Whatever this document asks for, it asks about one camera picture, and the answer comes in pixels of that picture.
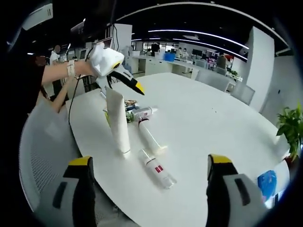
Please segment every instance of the wristwatch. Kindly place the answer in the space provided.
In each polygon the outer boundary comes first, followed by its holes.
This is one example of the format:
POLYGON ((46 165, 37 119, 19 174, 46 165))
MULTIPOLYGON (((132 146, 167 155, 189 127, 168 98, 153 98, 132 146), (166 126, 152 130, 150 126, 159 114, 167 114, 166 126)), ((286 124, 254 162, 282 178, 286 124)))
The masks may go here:
POLYGON ((76 77, 75 74, 75 60, 70 60, 67 64, 67 74, 69 77, 76 77))

